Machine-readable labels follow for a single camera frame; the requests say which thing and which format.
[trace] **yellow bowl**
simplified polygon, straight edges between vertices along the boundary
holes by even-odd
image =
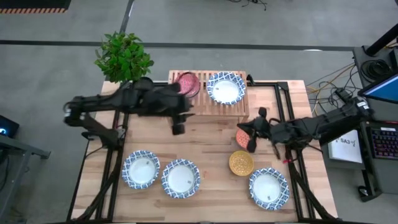
[[[254,161],[246,151],[236,151],[229,157],[229,168],[238,176],[247,176],[254,169]]]

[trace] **gray floor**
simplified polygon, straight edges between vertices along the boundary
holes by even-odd
[[[136,0],[127,32],[144,42],[354,46],[370,44],[398,22],[394,0],[267,2],[264,12],[261,5],[241,7],[244,1]],[[119,30],[126,5],[127,0],[72,0],[62,15],[0,15],[0,39],[99,41],[102,34]],[[80,129],[62,123],[62,105],[73,96],[100,91],[104,76],[93,64],[94,49],[0,45],[0,114],[21,124],[21,141],[52,151],[49,160],[32,161],[19,189],[16,208],[29,223],[66,218],[87,142]],[[350,52],[147,51],[155,61],[154,80],[165,80],[170,69],[201,69],[245,70],[258,80],[310,83],[353,61]],[[346,81],[343,75],[335,83]],[[359,86],[357,77],[354,82]],[[356,194],[362,184],[359,172],[327,169],[340,218],[396,223],[397,195],[362,203]]]

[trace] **keyboard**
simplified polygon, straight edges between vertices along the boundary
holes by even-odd
[[[380,159],[398,159],[398,131],[372,129],[374,157]]]

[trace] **wooden table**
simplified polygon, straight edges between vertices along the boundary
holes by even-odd
[[[304,82],[288,81],[296,118],[311,116]],[[110,94],[117,85],[104,82],[102,93]],[[278,118],[275,92],[270,87],[248,87],[250,117],[257,116],[260,106],[267,108],[268,118]],[[97,113],[96,119],[111,127],[113,112]],[[145,190],[130,189],[120,178],[114,222],[287,222],[297,221],[292,193],[288,202],[279,211],[267,211],[258,207],[249,196],[249,177],[238,177],[228,167],[229,156],[241,148],[235,143],[237,118],[189,118],[186,133],[173,136],[166,118],[138,118],[131,115],[124,146],[125,159],[131,152],[145,149],[154,152],[160,159],[160,174],[155,183]],[[312,145],[319,146],[318,141]],[[88,153],[100,142],[91,142]],[[284,155],[284,147],[279,146]],[[287,164],[278,161],[271,144],[265,139],[257,140],[257,151],[252,155],[255,169],[273,167],[287,178]],[[98,193],[103,174],[106,150],[96,152],[86,159],[76,196],[72,218],[78,217]],[[303,151],[310,188],[320,203],[337,217],[328,176],[322,154],[308,148]],[[199,191],[187,199],[170,198],[160,184],[162,169],[172,160],[184,158],[193,161],[200,170]],[[104,209],[108,207],[106,198]],[[305,217],[305,198],[300,190]]]

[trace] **potted plant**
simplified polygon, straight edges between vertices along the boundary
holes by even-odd
[[[144,52],[144,46],[137,42],[142,40],[134,34],[105,34],[108,41],[101,45],[102,53],[95,50],[99,66],[111,82],[136,81],[150,73],[154,65],[150,55]]]

